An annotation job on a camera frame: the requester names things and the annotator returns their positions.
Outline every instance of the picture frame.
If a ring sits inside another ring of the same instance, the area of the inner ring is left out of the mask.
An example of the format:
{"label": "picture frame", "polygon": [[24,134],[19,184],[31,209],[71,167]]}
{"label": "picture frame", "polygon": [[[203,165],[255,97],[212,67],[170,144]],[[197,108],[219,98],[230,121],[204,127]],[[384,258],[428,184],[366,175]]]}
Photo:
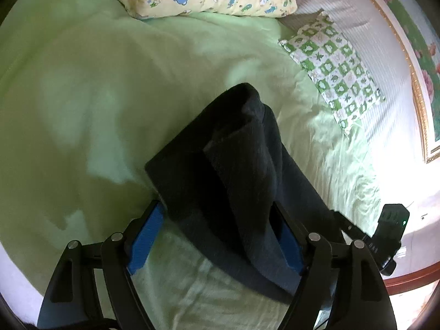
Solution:
{"label": "picture frame", "polygon": [[[440,74],[440,63],[437,64],[434,71],[432,70],[431,64],[430,72],[427,72],[428,68],[421,68],[421,65],[425,66],[428,63],[434,63],[430,62],[431,56],[429,56],[429,52],[421,53],[422,49],[429,50],[430,48],[426,45],[422,46],[424,48],[420,48],[420,51],[413,48],[413,41],[410,41],[410,38],[412,38],[411,32],[417,33],[418,28],[411,19],[408,19],[408,16],[407,19],[414,24],[413,31],[409,31],[405,25],[402,27],[400,23],[402,16],[400,16],[401,19],[399,21],[389,7],[389,5],[394,3],[394,5],[391,6],[396,11],[396,5],[399,7],[398,4],[400,4],[398,0],[370,1],[386,20],[394,36],[399,41],[405,58],[408,61],[411,73],[414,108],[420,130],[423,161],[426,164],[430,163],[440,157],[440,79],[438,76],[438,74]],[[402,8],[400,15],[403,14],[405,14],[405,11]],[[418,43],[425,42],[423,38],[420,38],[420,32],[418,33]],[[433,47],[433,49],[435,53],[436,50],[440,48]],[[437,51],[437,54],[439,54],[438,58],[440,58],[440,50]]]}

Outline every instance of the painting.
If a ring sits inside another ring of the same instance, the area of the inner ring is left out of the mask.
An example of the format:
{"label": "painting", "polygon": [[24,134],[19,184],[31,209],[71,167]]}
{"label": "painting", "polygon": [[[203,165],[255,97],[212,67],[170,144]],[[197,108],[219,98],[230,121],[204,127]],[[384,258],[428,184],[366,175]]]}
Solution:
{"label": "painting", "polygon": [[[421,129],[423,156],[428,163],[440,157],[440,38],[416,0],[383,1],[411,44],[417,58],[413,63],[420,67],[420,78],[413,80],[414,105]],[[410,67],[411,75],[416,75],[411,64]]]}

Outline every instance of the gold frame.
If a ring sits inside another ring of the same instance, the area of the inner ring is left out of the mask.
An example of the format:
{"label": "gold frame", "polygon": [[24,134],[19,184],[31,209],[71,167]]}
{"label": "gold frame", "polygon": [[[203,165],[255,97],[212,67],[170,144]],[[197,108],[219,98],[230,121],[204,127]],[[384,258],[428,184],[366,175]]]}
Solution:
{"label": "gold frame", "polygon": [[392,32],[394,33],[394,36],[399,41],[400,46],[402,47],[402,51],[405,53],[405,58],[408,61],[408,65],[410,67],[411,72],[411,84],[412,84],[412,90],[413,90],[413,101],[414,101],[414,107],[415,112],[417,115],[417,121],[419,122],[419,129],[420,129],[420,137],[422,141],[422,154],[423,154],[423,161],[427,164],[431,161],[434,161],[437,159],[437,157],[440,157],[440,145],[434,148],[433,150],[429,151],[429,136],[428,136],[428,114],[426,112],[426,106],[425,106],[425,100],[423,98],[422,94],[422,88],[420,87],[419,79],[417,78],[417,74],[415,72],[414,66],[411,62],[410,56],[408,54],[408,51],[405,48],[405,45],[400,37],[400,35],[397,33],[396,29],[394,28],[393,24],[391,23],[390,19],[380,7],[380,5],[377,3],[376,0],[370,0],[373,5],[376,7],[376,9],[380,12],[382,17],[387,22],[388,26],[391,28]]}

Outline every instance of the bolt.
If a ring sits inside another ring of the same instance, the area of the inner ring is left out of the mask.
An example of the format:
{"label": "bolt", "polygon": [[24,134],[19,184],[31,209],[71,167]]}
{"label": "bolt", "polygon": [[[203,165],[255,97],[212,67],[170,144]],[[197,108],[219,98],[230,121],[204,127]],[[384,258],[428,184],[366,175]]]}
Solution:
{"label": "bolt", "polygon": [[80,244],[80,242],[78,242],[78,241],[70,241],[70,242],[67,244],[67,247],[68,247],[69,249],[74,249],[74,248],[76,248],[76,247],[78,246],[78,244]]}
{"label": "bolt", "polygon": [[356,240],[355,240],[355,247],[356,247],[356,248],[362,249],[364,246],[365,246],[365,243],[364,243],[364,242],[362,242],[362,241],[359,240],[359,239],[356,239]]}
{"label": "bolt", "polygon": [[314,242],[318,242],[321,239],[321,236],[315,232],[309,233],[309,239]]}
{"label": "bolt", "polygon": [[117,242],[117,241],[120,241],[122,239],[122,237],[123,237],[123,235],[121,232],[116,232],[111,235],[111,240],[113,242]]}

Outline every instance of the black towel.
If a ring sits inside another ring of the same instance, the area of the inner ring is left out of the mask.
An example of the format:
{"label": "black towel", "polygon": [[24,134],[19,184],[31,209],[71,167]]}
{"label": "black towel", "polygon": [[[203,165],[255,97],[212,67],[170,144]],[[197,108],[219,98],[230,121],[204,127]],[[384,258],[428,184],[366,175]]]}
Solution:
{"label": "black towel", "polygon": [[309,232],[344,243],[333,212],[281,143],[274,113],[247,83],[216,98],[145,168],[186,237],[274,300],[289,303],[301,279],[274,231],[281,220],[269,222],[275,200]]}

